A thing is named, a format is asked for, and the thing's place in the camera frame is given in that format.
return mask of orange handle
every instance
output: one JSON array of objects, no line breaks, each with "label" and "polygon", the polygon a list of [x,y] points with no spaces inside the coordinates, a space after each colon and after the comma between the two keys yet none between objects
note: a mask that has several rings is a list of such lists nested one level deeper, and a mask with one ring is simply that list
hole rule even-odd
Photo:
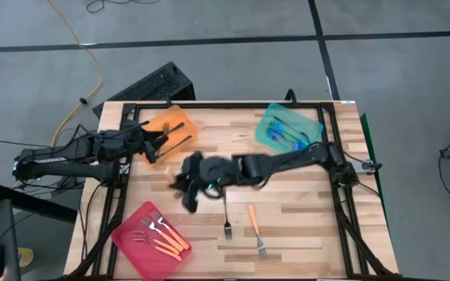
[{"label": "orange handle", "polygon": [[155,249],[156,249],[157,251],[160,251],[160,252],[162,252],[162,253],[164,253],[164,254],[169,255],[170,257],[173,257],[173,258],[176,259],[177,261],[181,261],[180,256],[177,255],[177,254],[175,254],[175,253],[173,253],[173,252],[170,252],[170,251],[168,251],[168,250],[164,250],[164,249],[162,249],[161,247],[155,247]]},{"label": "orange handle", "polygon": [[190,247],[188,243],[185,242],[185,240],[182,237],[180,237],[180,235],[177,234],[176,231],[171,229],[171,227],[168,226],[167,229],[168,231],[170,231],[171,235],[173,235],[173,237],[178,241],[178,243],[184,247],[185,250],[187,250]]},{"label": "orange handle", "polygon": [[167,234],[165,234],[163,231],[159,231],[159,234],[161,234],[161,236],[166,239],[166,241],[168,241],[168,243],[170,243],[173,247],[175,247],[178,251],[183,251],[184,248],[178,244],[178,242],[176,242],[175,240],[173,240],[171,237],[169,237]]},{"label": "orange handle", "polygon": [[159,245],[165,247],[166,249],[172,251],[172,252],[175,253],[175,254],[180,254],[180,252],[179,252],[177,249],[175,249],[174,247],[172,247],[172,246],[170,246],[170,245],[168,245],[168,244],[166,244],[166,243],[164,243],[164,242],[161,242],[161,241],[159,241],[159,240],[157,240],[157,239],[154,239],[154,242],[156,242],[157,244],[159,244]]},{"label": "orange handle", "polygon": [[256,224],[256,213],[255,206],[249,205],[249,215],[251,216],[251,222],[253,223],[253,227],[255,228],[256,235],[259,235],[258,225]]}]

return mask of concrete floor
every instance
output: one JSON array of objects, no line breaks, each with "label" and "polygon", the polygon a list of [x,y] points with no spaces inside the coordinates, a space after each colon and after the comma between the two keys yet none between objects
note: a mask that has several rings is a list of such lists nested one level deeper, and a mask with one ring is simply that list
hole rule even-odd
[{"label": "concrete floor", "polygon": [[[106,3],[94,15],[85,10],[88,2],[54,1],[84,43],[315,34],[304,0]],[[316,4],[325,34],[450,30],[450,1]],[[0,46],[73,43],[46,2],[0,0]],[[450,37],[328,41],[327,47],[341,99],[356,100],[370,119],[377,157],[384,164],[384,201],[401,273],[450,279],[450,197],[437,171],[438,150],[450,143]],[[330,98],[315,41],[94,53],[105,81],[92,105],[168,61],[194,82],[199,100],[282,98],[288,88],[299,99]],[[56,126],[96,79],[95,66],[82,51],[0,53],[0,139],[49,143]],[[76,123],[95,128],[98,120],[84,108],[68,126]],[[0,144],[0,184],[13,184],[13,157],[20,149]],[[444,167],[450,187],[450,162]],[[79,196],[69,192],[53,200],[77,206]],[[16,228],[19,245],[36,250],[36,262],[24,279],[58,276],[72,226],[35,215]]]}]

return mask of yellow cable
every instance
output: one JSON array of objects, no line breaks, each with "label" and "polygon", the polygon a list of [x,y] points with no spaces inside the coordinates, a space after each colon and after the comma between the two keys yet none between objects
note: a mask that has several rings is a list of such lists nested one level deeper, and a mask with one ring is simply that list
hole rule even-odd
[{"label": "yellow cable", "polygon": [[[55,10],[55,12],[60,16],[60,18],[62,18],[63,22],[67,25],[67,27],[69,27],[70,33],[74,36],[74,39],[76,39],[76,43],[79,46],[79,48],[82,48],[83,50],[85,50],[90,56],[91,58],[95,61],[95,65],[97,66],[97,71],[98,71],[98,84],[95,87],[95,89],[93,89],[93,91],[90,92],[90,94],[88,94],[85,99],[88,99],[90,96],[92,96],[94,93],[96,93],[98,91],[98,89],[100,88],[100,85],[102,85],[102,69],[100,68],[100,63],[98,62],[97,58],[95,58],[95,56],[93,55],[93,53],[86,49],[79,41],[79,38],[77,37],[76,33],[74,32],[74,30],[72,29],[72,27],[69,25],[69,23],[67,23],[67,20],[65,17],[63,17],[62,13],[55,7],[55,5],[53,5],[52,1],[50,0],[46,0],[48,2],[48,4]],[[72,117],[72,115],[74,115],[74,113],[76,112],[76,110],[79,109],[79,107],[82,104],[80,102],[77,103],[76,107],[74,107],[74,109],[69,113],[69,115],[62,121],[62,123],[60,124],[59,128],[55,131],[55,135],[53,136],[53,140],[52,140],[52,146],[54,147],[57,141],[57,137],[60,133],[60,130],[62,130],[62,128],[67,124],[67,122],[69,122],[70,117]]]}]

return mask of fork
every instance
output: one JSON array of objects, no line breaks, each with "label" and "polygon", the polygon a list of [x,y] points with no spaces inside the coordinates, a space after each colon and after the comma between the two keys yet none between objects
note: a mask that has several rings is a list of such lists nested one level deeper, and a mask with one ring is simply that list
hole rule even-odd
[{"label": "fork", "polygon": [[164,221],[164,218],[161,214],[159,214],[156,210],[150,212],[150,215],[152,216],[152,218],[154,218],[161,226],[166,227],[166,229],[168,229],[168,231],[171,233],[171,235],[173,236],[174,239],[177,240],[177,242],[183,246],[183,248],[185,250],[187,250],[190,246],[187,244],[187,242],[185,242],[185,240],[180,237],[180,235],[178,235],[178,233],[176,233],[174,230],[171,229],[171,227],[169,227],[166,222]]},{"label": "fork", "polygon": [[232,240],[232,226],[228,222],[228,215],[227,215],[227,189],[223,189],[223,206],[225,207],[225,224],[223,225],[223,228],[225,229],[225,238],[227,240]]},{"label": "fork", "polygon": [[253,223],[253,227],[255,228],[256,237],[258,238],[258,243],[256,244],[256,247],[258,248],[259,257],[268,258],[268,256],[266,255],[265,244],[263,244],[263,241],[259,236],[258,224],[256,223],[255,206],[249,205],[248,209],[249,215],[251,216],[251,221]]},{"label": "fork", "polygon": [[178,244],[173,238],[169,237],[167,234],[165,234],[163,231],[159,230],[153,221],[151,221],[149,218],[142,217],[141,222],[143,222],[149,229],[152,229],[159,233],[159,235],[162,236],[168,243],[170,243],[173,247],[175,247],[178,251],[183,251],[184,248]]}]

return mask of black stand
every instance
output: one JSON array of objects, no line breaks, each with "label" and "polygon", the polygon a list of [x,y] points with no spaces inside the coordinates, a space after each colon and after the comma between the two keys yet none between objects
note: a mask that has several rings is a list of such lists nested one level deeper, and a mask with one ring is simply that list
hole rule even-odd
[{"label": "black stand", "polygon": [[75,223],[77,212],[62,205],[32,197],[0,185],[0,201],[9,199],[15,208],[35,212],[51,219]]}]

